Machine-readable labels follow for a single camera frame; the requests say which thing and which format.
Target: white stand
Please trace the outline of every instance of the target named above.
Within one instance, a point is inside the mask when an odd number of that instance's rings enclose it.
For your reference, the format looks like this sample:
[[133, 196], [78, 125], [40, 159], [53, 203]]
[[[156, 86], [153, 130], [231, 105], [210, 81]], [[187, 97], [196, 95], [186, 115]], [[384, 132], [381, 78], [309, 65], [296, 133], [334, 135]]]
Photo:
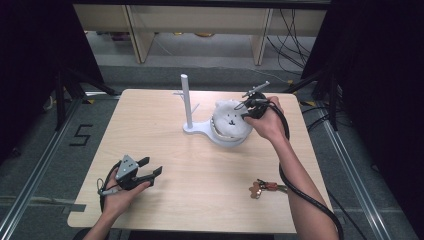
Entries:
[[183, 126], [183, 130], [187, 134], [203, 134], [209, 137], [209, 139], [223, 147], [235, 147], [240, 145], [246, 138], [233, 138], [233, 137], [225, 137], [219, 135], [212, 122], [211, 119], [205, 122], [193, 122], [192, 121], [192, 113], [191, 113], [191, 103], [190, 103], [190, 90], [188, 86], [188, 77], [185, 74], [181, 74], [181, 85], [183, 88], [183, 93], [180, 95], [184, 96], [184, 106], [186, 111], [187, 122]]

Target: table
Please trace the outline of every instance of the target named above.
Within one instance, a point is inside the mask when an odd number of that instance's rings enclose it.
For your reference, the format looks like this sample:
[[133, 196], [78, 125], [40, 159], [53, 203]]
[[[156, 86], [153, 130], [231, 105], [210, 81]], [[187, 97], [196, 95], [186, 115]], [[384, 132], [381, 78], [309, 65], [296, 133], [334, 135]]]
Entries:
[[[241, 145], [224, 148], [200, 134], [183, 132], [184, 102], [172, 90], [125, 90], [106, 129], [71, 212], [71, 227], [91, 227], [100, 216], [97, 179], [125, 154], [150, 163], [139, 174], [163, 166], [162, 175], [133, 202], [114, 228], [137, 230], [233, 233], [295, 233], [287, 195], [263, 192], [250, 198], [249, 187], [260, 178], [282, 184], [278, 158], [271, 144], [256, 131]], [[194, 122], [210, 118], [216, 100], [242, 100], [239, 92], [191, 91]], [[291, 131], [294, 150], [327, 204], [330, 205], [319, 166], [297, 99], [280, 98]]]

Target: white pole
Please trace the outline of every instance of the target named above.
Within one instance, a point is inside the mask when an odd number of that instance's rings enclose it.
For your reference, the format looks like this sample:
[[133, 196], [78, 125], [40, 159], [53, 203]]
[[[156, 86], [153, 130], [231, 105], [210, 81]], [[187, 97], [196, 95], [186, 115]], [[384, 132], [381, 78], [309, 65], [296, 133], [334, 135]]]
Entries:
[[187, 127], [193, 128], [193, 120], [191, 118], [190, 90], [188, 88], [188, 77], [181, 74], [181, 85], [183, 87], [184, 105], [186, 109]]

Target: human hand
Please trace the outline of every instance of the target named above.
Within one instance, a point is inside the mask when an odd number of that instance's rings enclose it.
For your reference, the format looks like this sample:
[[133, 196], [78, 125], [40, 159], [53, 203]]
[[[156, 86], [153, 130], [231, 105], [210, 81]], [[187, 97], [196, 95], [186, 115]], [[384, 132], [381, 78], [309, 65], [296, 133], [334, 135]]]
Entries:
[[[284, 113], [278, 97], [271, 96], [267, 99], [271, 102], [271, 104], [274, 104], [282, 113]], [[283, 123], [281, 122], [280, 117], [270, 108], [265, 111], [265, 114], [260, 119], [254, 119], [246, 116], [244, 120], [248, 124], [252, 125], [261, 137], [268, 139], [269, 141], [280, 138], [281, 136], [285, 138]]]
[[[119, 188], [118, 183], [116, 182], [116, 173], [118, 168], [115, 168], [110, 175], [109, 182], [107, 184], [107, 189], [116, 187]], [[131, 205], [134, 198], [150, 186], [150, 182], [144, 182], [134, 189], [129, 191], [121, 190], [117, 193], [105, 196], [105, 203], [103, 208], [103, 214], [108, 215], [111, 218], [117, 219], [122, 213], [124, 213], [128, 207]]]

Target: white base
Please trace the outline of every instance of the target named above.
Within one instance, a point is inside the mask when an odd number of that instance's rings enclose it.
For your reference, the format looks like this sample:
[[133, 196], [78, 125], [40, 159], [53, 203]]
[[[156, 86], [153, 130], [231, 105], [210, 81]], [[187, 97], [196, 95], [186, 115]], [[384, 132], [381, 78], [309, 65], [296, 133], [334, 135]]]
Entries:
[[209, 139], [223, 147], [235, 147], [240, 145], [245, 138], [230, 138], [230, 137], [223, 137], [217, 135], [213, 130], [211, 126], [211, 120], [207, 120], [205, 122], [197, 123], [193, 122], [193, 127], [188, 128], [187, 123], [183, 126], [184, 132], [187, 134], [203, 134], [209, 137]]

